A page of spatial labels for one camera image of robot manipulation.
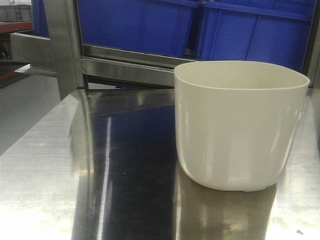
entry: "metal edge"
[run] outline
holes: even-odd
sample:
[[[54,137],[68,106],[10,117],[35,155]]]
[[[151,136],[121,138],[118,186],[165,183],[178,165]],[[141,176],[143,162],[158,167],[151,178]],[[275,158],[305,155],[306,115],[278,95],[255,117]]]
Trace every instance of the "metal edge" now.
[[[90,76],[147,85],[174,86],[174,71],[168,68],[124,63],[93,57],[83,57],[81,63],[82,72]]]
[[[105,60],[114,60],[168,69],[174,69],[175,66],[180,64],[197,61],[195,59],[178,58],[144,52],[128,51],[118,48],[111,48],[92,44],[84,44],[83,48],[84,55],[86,57],[101,58]]]

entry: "gray floor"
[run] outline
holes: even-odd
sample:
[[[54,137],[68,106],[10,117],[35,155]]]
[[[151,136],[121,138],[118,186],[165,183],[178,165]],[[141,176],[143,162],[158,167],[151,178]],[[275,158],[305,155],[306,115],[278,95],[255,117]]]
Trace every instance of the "gray floor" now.
[[[89,83],[89,88],[115,87]],[[0,88],[0,156],[59,102],[55,77],[30,75]]]

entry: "stainless steel surface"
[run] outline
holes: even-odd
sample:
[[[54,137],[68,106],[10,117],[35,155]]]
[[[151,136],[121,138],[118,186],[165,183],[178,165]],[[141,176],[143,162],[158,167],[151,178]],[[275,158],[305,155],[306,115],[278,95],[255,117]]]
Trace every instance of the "stainless steel surface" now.
[[[73,0],[44,0],[52,42],[56,77],[61,99],[74,89],[84,88],[80,56],[82,42]]]
[[[125,63],[133,63],[168,69],[174,69],[177,65],[196,61],[194,59],[185,59],[136,51],[127,51],[122,49],[90,44],[84,44],[83,47],[84,55],[86,57],[101,58]]]
[[[181,170],[172,89],[76,90],[0,157],[0,238],[317,240],[319,99],[279,182],[227,192]]]
[[[55,72],[55,55],[52,42],[47,37],[34,36],[33,31],[10,35],[12,58]]]
[[[174,72],[169,68],[146,66],[135,63],[125,63],[104,60],[93,57],[81,59],[82,71],[86,75],[114,79],[118,82],[136,84],[174,86]]]
[[[42,75],[48,77],[56,77],[56,73],[52,72],[51,69],[47,69],[46,66],[39,66],[37,67],[31,66],[31,64],[27,64],[19,69],[15,70],[17,73],[21,74],[30,74],[30,75]]]

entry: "metal frame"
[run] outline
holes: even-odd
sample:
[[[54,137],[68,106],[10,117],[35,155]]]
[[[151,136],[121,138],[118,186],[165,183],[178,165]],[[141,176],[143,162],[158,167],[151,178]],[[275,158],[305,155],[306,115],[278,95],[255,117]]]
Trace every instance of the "metal frame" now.
[[[31,32],[13,33],[13,57],[30,62],[18,72],[56,76],[61,99],[74,89],[87,88],[88,79],[100,83],[172,88],[173,69],[195,59],[126,51],[83,44],[77,0],[44,0],[50,38],[32,36]],[[320,78],[319,1],[303,73],[317,84]]]

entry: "container rim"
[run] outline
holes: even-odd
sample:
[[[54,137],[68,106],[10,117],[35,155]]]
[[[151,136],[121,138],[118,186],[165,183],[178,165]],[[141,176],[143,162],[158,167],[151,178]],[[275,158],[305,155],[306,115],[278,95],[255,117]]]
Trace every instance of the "container rim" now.
[[[252,6],[234,5],[234,4],[228,4],[228,3],[216,2],[216,1],[207,1],[203,4],[203,7],[209,8],[209,9],[229,10],[229,11],[236,11],[236,12],[249,13],[249,14],[279,17],[279,18],[285,18],[285,19],[295,19],[295,20],[308,21],[308,22],[310,22],[313,17],[312,15],[301,14],[296,12],[273,10],[273,9],[267,9],[267,8],[258,8],[258,7],[252,7]]]
[[[205,85],[201,85],[201,84],[195,84],[195,83],[191,83],[188,82],[186,80],[183,80],[178,74],[177,74],[177,69],[181,68],[181,67],[185,67],[187,65],[195,65],[195,64],[203,64],[203,63],[250,63],[250,64],[259,64],[259,65],[268,65],[268,66],[274,66],[276,68],[279,69],[284,69],[285,71],[300,75],[300,77],[302,79],[305,80],[304,84],[300,84],[300,85],[296,85],[296,86],[288,86],[288,87],[268,87],[268,88],[228,88],[228,87],[214,87],[214,86],[205,86]],[[191,85],[191,86],[195,86],[197,88],[202,88],[202,89],[215,89],[215,90],[224,90],[224,91],[283,91],[283,90],[291,90],[291,89],[299,89],[299,88],[304,88],[307,87],[310,83],[310,79],[303,75],[300,72],[297,72],[295,70],[292,70],[290,68],[287,68],[285,66],[281,66],[281,65],[277,65],[277,64],[273,64],[273,63],[268,63],[268,62],[262,62],[262,61],[243,61],[243,60],[219,60],[219,61],[195,61],[195,62],[187,62],[187,63],[183,63],[183,64],[179,64],[174,68],[174,77],[177,78],[179,81],[187,84],[187,85]]]

